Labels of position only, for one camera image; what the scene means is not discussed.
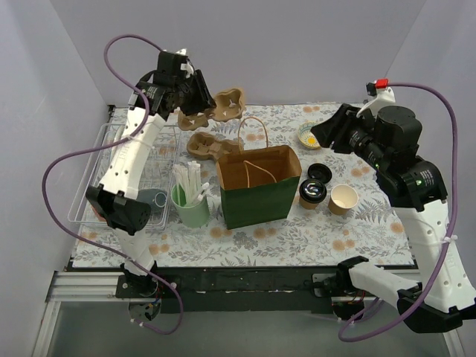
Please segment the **black coffee cup lid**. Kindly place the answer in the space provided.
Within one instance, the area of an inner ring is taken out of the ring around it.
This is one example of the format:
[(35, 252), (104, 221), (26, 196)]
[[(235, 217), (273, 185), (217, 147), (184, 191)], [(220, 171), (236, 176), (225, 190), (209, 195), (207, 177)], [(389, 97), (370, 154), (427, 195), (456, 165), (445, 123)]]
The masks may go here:
[(309, 201), (323, 201), (327, 197), (327, 187), (316, 179), (308, 178), (300, 184), (299, 194)]

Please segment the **green paper bag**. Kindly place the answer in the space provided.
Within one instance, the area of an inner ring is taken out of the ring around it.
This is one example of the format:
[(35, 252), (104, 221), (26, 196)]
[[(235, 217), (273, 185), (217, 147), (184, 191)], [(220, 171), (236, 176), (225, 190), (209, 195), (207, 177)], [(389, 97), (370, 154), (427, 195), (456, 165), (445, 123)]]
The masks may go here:
[(295, 151), (288, 145), (269, 145), (224, 154), (216, 161), (221, 207), (228, 229), (285, 219), (302, 173)]

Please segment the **brown paper coffee cup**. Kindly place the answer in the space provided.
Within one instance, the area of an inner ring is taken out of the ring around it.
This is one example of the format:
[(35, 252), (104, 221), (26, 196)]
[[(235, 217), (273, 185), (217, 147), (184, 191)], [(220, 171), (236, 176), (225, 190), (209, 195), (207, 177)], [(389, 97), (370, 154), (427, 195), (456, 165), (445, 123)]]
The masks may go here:
[(315, 202), (315, 201), (309, 201), (301, 196), (299, 198), (299, 203), (300, 203), (300, 206), (306, 210), (314, 210), (320, 203), (322, 203), (322, 199)]

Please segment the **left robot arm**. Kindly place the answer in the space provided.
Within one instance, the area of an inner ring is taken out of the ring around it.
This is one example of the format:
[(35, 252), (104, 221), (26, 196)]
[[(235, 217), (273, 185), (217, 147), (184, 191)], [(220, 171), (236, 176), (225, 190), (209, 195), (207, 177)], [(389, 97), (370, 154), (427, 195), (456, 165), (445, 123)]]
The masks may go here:
[(139, 182), (152, 145), (175, 109), (196, 115), (216, 107), (199, 69), (187, 51), (162, 51), (157, 68), (137, 83), (139, 94), (131, 97), (131, 108), (121, 144), (112, 150), (112, 162), (97, 186), (86, 190), (86, 198), (113, 229), (127, 259), (121, 269), (126, 282), (141, 297), (157, 292), (158, 279), (149, 271), (155, 260), (149, 252), (145, 226), (151, 207), (137, 200)]

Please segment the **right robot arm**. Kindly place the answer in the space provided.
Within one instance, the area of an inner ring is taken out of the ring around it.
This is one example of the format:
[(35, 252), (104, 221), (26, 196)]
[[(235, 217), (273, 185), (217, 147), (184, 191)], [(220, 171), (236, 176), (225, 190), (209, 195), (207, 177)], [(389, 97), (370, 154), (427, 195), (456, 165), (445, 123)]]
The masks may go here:
[(344, 295), (359, 290), (394, 306), (416, 333), (441, 333), (475, 319), (475, 288), (449, 233), (446, 186), (439, 169), (417, 155), (422, 124), (413, 111), (386, 106), (376, 115), (343, 104), (312, 127), (317, 142), (336, 153), (355, 153), (376, 171), (376, 183), (400, 219), (417, 262), (420, 279), (391, 274), (362, 256), (338, 264), (321, 283)]

